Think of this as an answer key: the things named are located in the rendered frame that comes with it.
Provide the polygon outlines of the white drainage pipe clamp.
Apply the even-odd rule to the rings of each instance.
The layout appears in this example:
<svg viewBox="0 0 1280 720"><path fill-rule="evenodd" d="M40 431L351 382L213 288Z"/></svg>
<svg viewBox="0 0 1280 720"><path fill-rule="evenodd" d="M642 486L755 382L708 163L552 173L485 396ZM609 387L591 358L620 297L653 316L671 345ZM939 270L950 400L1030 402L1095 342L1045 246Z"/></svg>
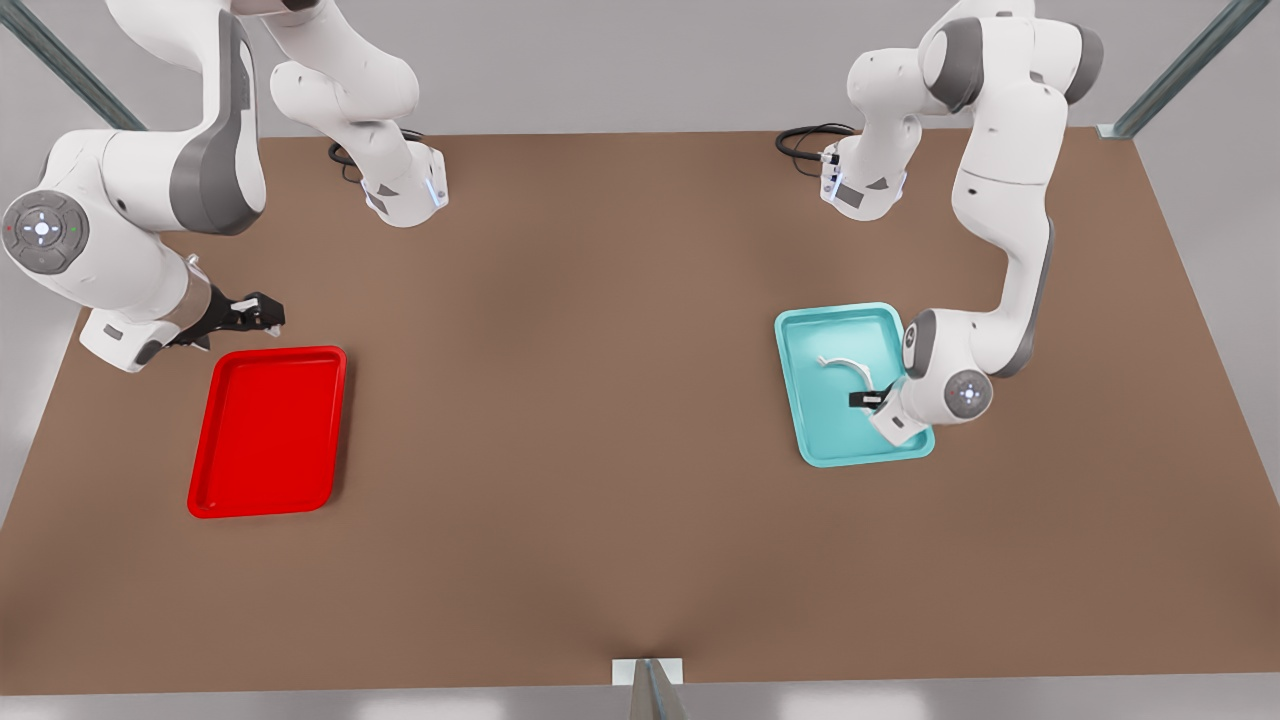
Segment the white drainage pipe clamp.
<svg viewBox="0 0 1280 720"><path fill-rule="evenodd" d="M824 356L818 356L817 361L823 368L828 368L828 366L845 366L847 369L851 369L851 370L854 370L861 378L863 384L865 386L867 391L874 391L876 389L876 383L874 383L874 379L872 377L870 368L867 366L863 363L851 360L849 357L824 357Z"/></svg>

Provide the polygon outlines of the teal rectangular tray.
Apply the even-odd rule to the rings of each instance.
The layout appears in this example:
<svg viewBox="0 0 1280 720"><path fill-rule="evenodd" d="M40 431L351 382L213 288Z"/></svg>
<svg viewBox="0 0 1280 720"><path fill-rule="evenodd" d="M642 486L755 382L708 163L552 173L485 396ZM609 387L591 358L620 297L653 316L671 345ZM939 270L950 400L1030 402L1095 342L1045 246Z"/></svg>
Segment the teal rectangular tray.
<svg viewBox="0 0 1280 720"><path fill-rule="evenodd" d="M870 410L849 406L851 392L867 391L845 366L823 368L818 356L849 357L870 368L876 389L905 374L902 323L888 304L794 309L774 319L790 411L804 460L814 468L893 462L929 455L934 434L923 430L892 446L870 424Z"/></svg>

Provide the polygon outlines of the red rectangular tray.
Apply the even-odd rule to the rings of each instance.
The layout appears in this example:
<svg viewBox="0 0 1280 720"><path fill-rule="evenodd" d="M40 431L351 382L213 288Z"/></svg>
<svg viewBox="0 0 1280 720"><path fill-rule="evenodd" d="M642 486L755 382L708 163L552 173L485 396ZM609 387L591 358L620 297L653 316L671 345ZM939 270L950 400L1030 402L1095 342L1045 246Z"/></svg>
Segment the red rectangular tray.
<svg viewBox="0 0 1280 720"><path fill-rule="evenodd" d="M337 346L223 356L195 454L189 514L247 518L324 506L334 487L346 372Z"/></svg>

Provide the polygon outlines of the silver frame post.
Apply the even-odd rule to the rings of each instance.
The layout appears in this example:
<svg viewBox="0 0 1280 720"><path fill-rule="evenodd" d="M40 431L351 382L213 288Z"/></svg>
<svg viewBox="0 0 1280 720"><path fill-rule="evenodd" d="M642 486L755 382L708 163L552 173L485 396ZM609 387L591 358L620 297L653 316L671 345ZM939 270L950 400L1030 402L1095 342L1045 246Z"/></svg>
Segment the silver frame post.
<svg viewBox="0 0 1280 720"><path fill-rule="evenodd" d="M682 659L613 659L612 684L628 685L628 720L690 720L676 688L684 684Z"/></svg>
<svg viewBox="0 0 1280 720"><path fill-rule="evenodd" d="M1135 138L1271 3L1230 0L1114 123L1096 127L1098 137Z"/></svg>
<svg viewBox="0 0 1280 720"><path fill-rule="evenodd" d="M22 0L0 0L4 26L95 114L115 129L146 131L146 126Z"/></svg>

